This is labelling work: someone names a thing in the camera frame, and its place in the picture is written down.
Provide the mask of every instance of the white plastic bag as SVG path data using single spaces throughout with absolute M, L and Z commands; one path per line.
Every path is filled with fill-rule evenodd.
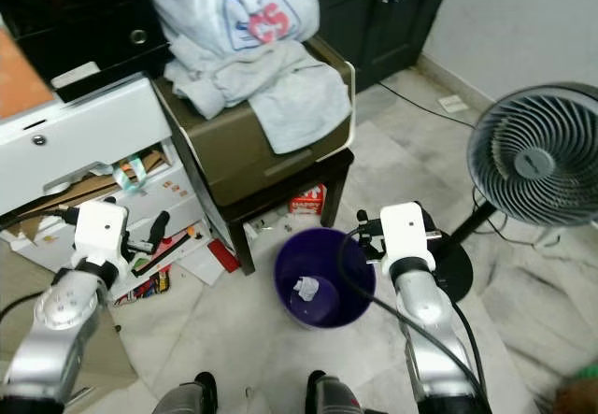
M 223 57 L 263 43 L 313 36 L 318 0 L 154 0 L 174 34 Z

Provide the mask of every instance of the black cabinet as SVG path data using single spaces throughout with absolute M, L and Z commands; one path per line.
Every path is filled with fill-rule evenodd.
M 357 70 L 357 90 L 414 64 L 442 0 L 320 0 L 319 35 Z

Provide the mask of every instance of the black shoe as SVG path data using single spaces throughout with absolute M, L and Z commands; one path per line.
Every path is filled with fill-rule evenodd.
M 307 379 L 306 414 L 316 414 L 316 383 L 326 375 L 322 370 L 314 370 Z
M 216 379 L 209 372 L 197 374 L 194 380 L 206 389 L 206 403 L 208 412 L 216 412 L 218 409 L 218 391 L 216 390 Z

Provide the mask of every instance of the fan grille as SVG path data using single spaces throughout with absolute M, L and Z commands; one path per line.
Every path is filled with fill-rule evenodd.
M 470 174 L 521 221 L 579 225 L 598 218 L 598 89 L 551 84 L 513 93 L 481 118 Z

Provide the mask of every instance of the red box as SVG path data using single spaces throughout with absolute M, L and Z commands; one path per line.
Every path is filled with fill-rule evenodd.
M 323 206 L 324 186 L 319 183 L 311 190 L 291 199 L 289 211 L 297 214 L 320 215 Z

